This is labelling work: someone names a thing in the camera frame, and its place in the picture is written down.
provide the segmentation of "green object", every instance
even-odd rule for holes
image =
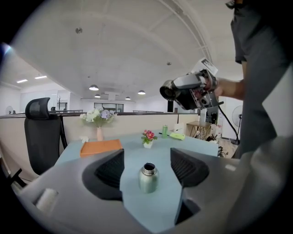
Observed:
[[[173,137],[175,139],[179,139],[179,140],[182,140],[182,141],[185,139],[185,135],[180,134],[180,133],[171,133],[170,137]]]
[[[162,130],[162,137],[163,138],[167,138],[167,131],[168,131],[168,126],[167,125],[163,125],[163,130]]]

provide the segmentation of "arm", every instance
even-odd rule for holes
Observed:
[[[216,96],[232,97],[239,100],[244,98],[244,78],[246,75],[246,62],[242,61],[243,80],[232,81],[218,78],[218,85],[215,89]]]

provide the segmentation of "desk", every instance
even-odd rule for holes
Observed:
[[[193,134],[194,138],[197,138],[198,136],[200,136],[201,140],[206,140],[207,138],[207,134],[208,134],[208,130],[211,127],[211,123],[210,122],[199,122],[199,121],[193,121],[193,122],[189,122],[187,123],[188,125],[192,126],[191,132],[190,132],[190,136],[192,134],[192,130],[194,129],[195,133]]]
[[[155,131],[158,140],[155,140],[151,149],[143,148],[141,134],[106,139],[120,139],[125,151],[125,169],[120,180],[124,207],[153,233],[174,227],[180,201],[181,185],[171,168],[170,148],[187,149],[213,156],[217,156],[218,151],[217,144],[191,137],[186,137],[184,141],[163,139],[158,132]],[[56,165],[80,158],[81,147],[81,141],[70,142]],[[138,172],[146,162],[152,162],[160,173],[158,188],[150,194],[143,194],[138,187]]]

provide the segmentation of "hand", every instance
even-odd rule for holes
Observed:
[[[219,96],[222,96],[224,93],[224,89],[223,87],[221,86],[221,82],[220,80],[217,81],[217,87],[215,89],[215,95],[216,97],[219,97]]]
[[[210,80],[206,78],[205,90],[209,90],[210,87],[211,87]],[[216,97],[219,97],[219,96],[223,95],[224,90],[223,90],[221,79],[217,79],[217,87],[216,87],[214,92],[215,92]]]

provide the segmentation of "small flower pot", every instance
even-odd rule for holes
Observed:
[[[153,141],[151,141],[149,143],[144,143],[143,146],[147,149],[150,149],[152,147],[152,143],[153,143]]]

